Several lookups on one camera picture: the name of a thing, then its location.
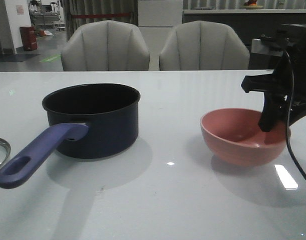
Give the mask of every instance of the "glossy table surface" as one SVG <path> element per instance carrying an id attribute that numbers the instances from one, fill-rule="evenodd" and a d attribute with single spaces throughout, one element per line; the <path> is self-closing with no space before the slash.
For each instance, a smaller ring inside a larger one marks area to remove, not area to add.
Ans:
<path id="1" fill-rule="evenodd" d="M 306 182 L 286 149 L 242 168 L 219 160 L 202 138 L 206 112 L 261 111 L 263 94 L 240 84 L 264 73 L 0 72 L 0 138 L 11 157 L 48 127 L 41 101 L 57 89 L 107 82 L 141 93 L 139 137 L 129 149 L 94 160 L 54 152 L 25 184 L 0 188 L 0 240 L 306 240 Z M 291 131 L 306 171 L 306 117 Z"/>

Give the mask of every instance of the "bowl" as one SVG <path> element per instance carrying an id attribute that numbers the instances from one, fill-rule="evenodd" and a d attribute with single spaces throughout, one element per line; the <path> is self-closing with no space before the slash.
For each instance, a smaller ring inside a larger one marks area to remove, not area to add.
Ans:
<path id="1" fill-rule="evenodd" d="M 270 132 L 257 125 L 261 112 L 223 108 L 200 121 L 203 138 L 220 159 L 238 166 L 260 166 L 277 158 L 285 148 L 285 124 L 278 121 Z"/>

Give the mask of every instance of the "gray chair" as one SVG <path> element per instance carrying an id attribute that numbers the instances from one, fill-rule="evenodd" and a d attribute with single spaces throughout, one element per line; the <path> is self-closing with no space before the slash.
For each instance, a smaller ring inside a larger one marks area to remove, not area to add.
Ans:
<path id="1" fill-rule="evenodd" d="M 80 26 L 61 59 L 64 71 L 147 71 L 150 55 L 137 26 L 105 20 Z"/>
<path id="2" fill-rule="evenodd" d="M 249 51 L 228 25 L 194 21 L 172 28 L 159 56 L 162 71 L 244 70 Z"/>

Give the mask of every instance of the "black saucepan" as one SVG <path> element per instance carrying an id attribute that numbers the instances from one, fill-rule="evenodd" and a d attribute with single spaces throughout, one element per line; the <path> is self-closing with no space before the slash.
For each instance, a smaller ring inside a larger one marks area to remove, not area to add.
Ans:
<path id="1" fill-rule="evenodd" d="M 47 95 L 50 127 L 0 169 L 0 187 L 22 185 L 57 149 L 81 159 L 103 158 L 131 146 L 138 136 L 140 93 L 114 83 L 84 84 Z"/>

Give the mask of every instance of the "gray curtain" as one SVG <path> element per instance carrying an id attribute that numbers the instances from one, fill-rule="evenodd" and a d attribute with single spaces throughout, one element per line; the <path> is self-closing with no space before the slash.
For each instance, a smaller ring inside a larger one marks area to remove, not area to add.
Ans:
<path id="1" fill-rule="evenodd" d="M 115 20 L 137 25 L 137 0 L 63 0 L 65 12 L 65 24 L 67 39 L 75 30 L 84 24 Z M 84 15 L 115 15 L 124 14 L 120 17 L 101 17 L 101 18 L 73 18 L 73 16 Z"/>

